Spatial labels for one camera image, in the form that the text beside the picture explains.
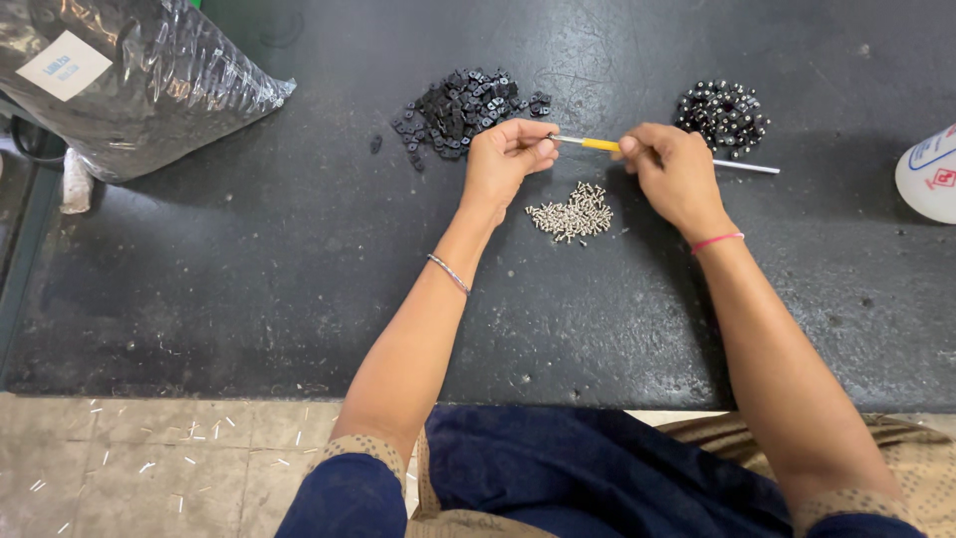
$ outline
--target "yellow screwdriver handle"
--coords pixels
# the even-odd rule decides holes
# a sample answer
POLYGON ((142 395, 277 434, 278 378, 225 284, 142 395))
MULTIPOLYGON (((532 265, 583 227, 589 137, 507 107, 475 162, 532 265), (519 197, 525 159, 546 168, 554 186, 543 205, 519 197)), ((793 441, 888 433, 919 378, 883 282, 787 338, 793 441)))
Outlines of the yellow screwdriver handle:
POLYGON ((584 139, 584 147, 593 147, 595 149, 603 149, 605 151, 620 151, 620 146, 617 142, 608 142, 606 140, 595 140, 593 138, 584 139))

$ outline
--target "sleeve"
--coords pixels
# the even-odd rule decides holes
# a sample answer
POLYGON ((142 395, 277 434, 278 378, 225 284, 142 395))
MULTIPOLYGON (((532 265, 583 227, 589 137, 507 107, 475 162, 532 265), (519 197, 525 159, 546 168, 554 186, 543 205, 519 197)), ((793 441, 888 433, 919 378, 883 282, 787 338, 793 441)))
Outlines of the sleeve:
POLYGON ((385 442, 340 437, 310 467, 277 538, 404 536, 404 464, 385 442))
POLYGON ((797 538, 923 538, 922 526, 900 501, 860 489, 817 495, 793 515, 797 538))
POLYGON ((807 538, 924 538, 905 521, 875 514, 842 514, 821 520, 807 538))

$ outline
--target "hand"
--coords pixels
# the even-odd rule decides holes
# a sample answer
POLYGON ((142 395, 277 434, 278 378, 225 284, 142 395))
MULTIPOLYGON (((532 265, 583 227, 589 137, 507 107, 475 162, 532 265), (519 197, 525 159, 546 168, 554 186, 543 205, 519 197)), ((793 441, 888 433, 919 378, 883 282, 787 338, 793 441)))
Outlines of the hand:
POLYGON ((700 133, 642 123, 620 139, 624 169, 637 173, 651 206, 690 244, 739 232, 720 199, 713 155, 700 133))
POLYGON ((525 176, 546 170, 557 159, 554 123, 513 119, 482 132, 471 141, 465 192, 459 209, 474 212, 498 226, 525 176))

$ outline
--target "plastic bag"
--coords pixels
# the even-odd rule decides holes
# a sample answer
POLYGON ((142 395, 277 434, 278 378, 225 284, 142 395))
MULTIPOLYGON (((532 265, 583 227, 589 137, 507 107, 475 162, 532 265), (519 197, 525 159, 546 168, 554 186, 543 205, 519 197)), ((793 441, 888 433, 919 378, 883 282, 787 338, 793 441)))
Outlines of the plastic bag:
POLYGON ((167 165, 269 114, 294 88, 188 0, 0 2, 0 89, 103 181, 167 165))

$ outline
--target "person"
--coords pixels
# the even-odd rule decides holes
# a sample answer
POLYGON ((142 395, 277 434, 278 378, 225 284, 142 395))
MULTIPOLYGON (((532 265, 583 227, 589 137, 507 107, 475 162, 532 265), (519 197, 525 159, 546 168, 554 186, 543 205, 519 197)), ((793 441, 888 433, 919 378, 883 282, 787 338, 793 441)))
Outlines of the person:
POLYGON ((946 471, 925 450, 946 451, 936 461, 951 466, 952 442, 857 413, 726 213, 704 140, 674 127, 630 130, 614 158, 694 246, 739 414, 659 430, 617 411, 436 406, 482 252, 525 176, 558 159, 546 138, 558 132, 516 119, 472 141, 457 213, 368 351, 276 536, 916 537, 918 515, 940 512, 930 501, 951 516, 952 477, 934 479, 946 471), (902 473, 904 492, 887 461, 915 458, 928 466, 902 473), (938 484, 938 498, 918 499, 920 481, 938 484))

